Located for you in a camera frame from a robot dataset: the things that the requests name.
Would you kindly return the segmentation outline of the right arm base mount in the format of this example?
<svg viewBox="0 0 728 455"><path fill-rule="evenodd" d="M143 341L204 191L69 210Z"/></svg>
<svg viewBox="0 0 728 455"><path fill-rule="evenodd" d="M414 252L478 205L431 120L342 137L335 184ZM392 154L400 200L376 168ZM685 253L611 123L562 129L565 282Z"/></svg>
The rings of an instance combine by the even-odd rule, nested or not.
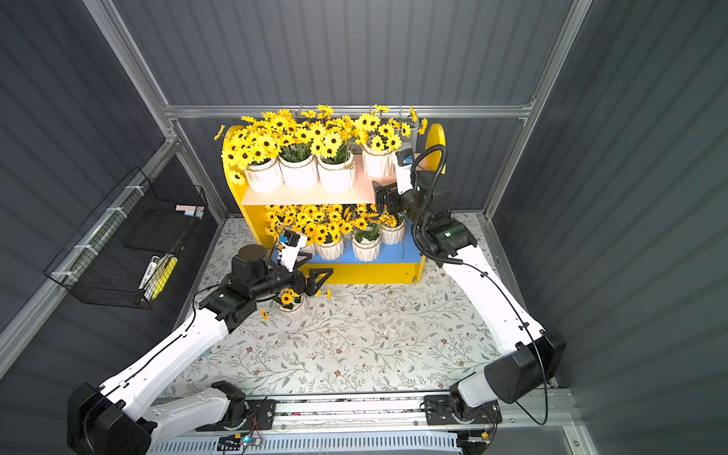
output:
<svg viewBox="0 0 728 455"><path fill-rule="evenodd" d="M477 408L468 407L463 400L445 394L430 394L423 398L419 407L430 426L485 425L502 422L497 401L487 402Z"/></svg>

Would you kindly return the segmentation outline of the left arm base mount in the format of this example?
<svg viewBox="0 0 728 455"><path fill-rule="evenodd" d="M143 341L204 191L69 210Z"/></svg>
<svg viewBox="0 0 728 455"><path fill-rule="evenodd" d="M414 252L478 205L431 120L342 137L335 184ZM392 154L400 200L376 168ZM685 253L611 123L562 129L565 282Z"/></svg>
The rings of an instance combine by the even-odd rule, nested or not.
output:
<svg viewBox="0 0 728 455"><path fill-rule="evenodd" d="M221 421L198 427L198 432L247 431L254 425L257 430L270 430L273 426L277 402L266 397L261 400L234 400Z"/></svg>

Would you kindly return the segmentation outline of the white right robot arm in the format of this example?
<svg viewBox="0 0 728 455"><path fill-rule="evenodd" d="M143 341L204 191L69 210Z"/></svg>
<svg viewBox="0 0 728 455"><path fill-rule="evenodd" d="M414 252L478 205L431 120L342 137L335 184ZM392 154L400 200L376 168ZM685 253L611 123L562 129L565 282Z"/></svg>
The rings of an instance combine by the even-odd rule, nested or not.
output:
<svg viewBox="0 0 728 455"><path fill-rule="evenodd" d="M441 191L433 172L419 172L405 190L397 184L373 184L380 213L406 214L411 238L420 253L458 284L488 324L500 357L450 388L454 416L466 420L482 405L513 404L554 377L566 341L547 331L516 300L495 274L468 227L441 208Z"/></svg>

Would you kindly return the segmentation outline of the shelf pot five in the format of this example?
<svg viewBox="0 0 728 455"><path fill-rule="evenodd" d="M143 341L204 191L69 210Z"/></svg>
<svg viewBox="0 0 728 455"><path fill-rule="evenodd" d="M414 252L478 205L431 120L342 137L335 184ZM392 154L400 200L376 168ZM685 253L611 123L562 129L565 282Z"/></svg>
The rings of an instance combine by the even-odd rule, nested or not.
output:
<svg viewBox="0 0 728 455"><path fill-rule="evenodd" d="M273 301L282 312L291 314L304 309L305 295L288 288L275 296Z"/></svg>

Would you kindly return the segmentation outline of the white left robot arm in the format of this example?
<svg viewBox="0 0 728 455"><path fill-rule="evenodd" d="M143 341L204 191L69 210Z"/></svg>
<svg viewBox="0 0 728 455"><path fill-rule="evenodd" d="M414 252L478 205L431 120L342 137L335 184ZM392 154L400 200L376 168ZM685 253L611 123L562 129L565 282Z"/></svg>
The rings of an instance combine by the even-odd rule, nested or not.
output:
<svg viewBox="0 0 728 455"><path fill-rule="evenodd" d="M301 265L311 258L305 253L287 268L274 263L264 246L241 248L231 260L231 273L174 332L100 386L85 383L70 394L68 446L78 454L145 454L197 428L237 430L255 419L245 393L227 381L217 381L199 394L158 409L152 405L180 373L254 313L261 301L286 289L315 295L333 270L301 272Z"/></svg>

